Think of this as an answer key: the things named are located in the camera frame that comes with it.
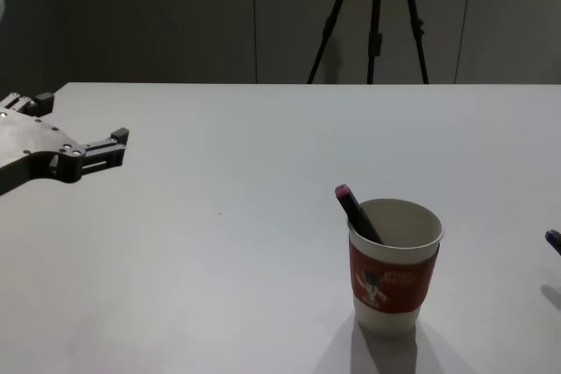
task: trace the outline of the pink marker tip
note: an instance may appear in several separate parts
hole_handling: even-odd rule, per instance
[[[346,196],[350,192],[351,192],[351,189],[346,184],[342,184],[341,186],[335,187],[335,196],[337,198],[341,198],[343,196]]]

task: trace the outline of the white table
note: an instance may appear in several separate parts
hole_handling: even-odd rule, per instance
[[[69,84],[46,120],[129,149],[0,198],[0,372],[558,372],[560,112],[552,86]],[[354,326],[342,182],[444,222],[416,341]]]

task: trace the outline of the paper cup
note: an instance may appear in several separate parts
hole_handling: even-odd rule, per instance
[[[376,199],[362,207],[384,245],[349,224],[357,320],[374,333],[400,335],[415,326],[444,230],[436,215],[410,201]]]

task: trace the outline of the pen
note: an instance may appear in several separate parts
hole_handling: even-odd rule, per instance
[[[545,233],[545,239],[557,253],[561,254],[561,234],[554,229],[550,229]]]
[[[337,186],[335,188],[335,196],[339,200],[339,203],[341,203],[341,206],[347,214],[349,222],[355,231],[367,240],[383,244],[378,232],[376,232],[376,229],[372,225],[372,222],[368,216],[366,216],[364,209],[360,207],[359,202],[346,184],[342,184],[341,186]]]

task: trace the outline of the tripod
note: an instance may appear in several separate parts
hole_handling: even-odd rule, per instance
[[[344,0],[335,0],[335,4],[333,5],[333,10],[331,11],[331,14],[325,21],[325,27],[323,28],[322,44],[319,46],[319,50],[317,51],[316,60],[314,61],[314,66],[312,67],[312,70],[309,74],[308,84],[314,82],[317,69],[319,68],[320,62],[322,61],[323,52],[335,28],[335,23],[337,22],[337,17],[339,15],[339,11],[341,10],[341,6],[343,5],[343,1]],[[415,38],[415,42],[417,45],[417,54],[419,56],[419,65],[421,67],[421,73],[423,75],[423,83],[428,84],[429,76],[427,74],[427,65],[424,60],[424,50],[423,50],[423,42],[422,42],[422,37],[424,34],[423,22],[419,18],[415,0],[407,0],[407,4],[409,8],[409,15],[411,17],[411,29],[413,30],[413,37]],[[369,84],[373,83],[374,61],[376,57],[380,56],[380,51],[382,47],[382,34],[379,31],[380,7],[381,7],[381,0],[372,1],[370,36],[368,40],[368,74],[366,76],[366,81]]]

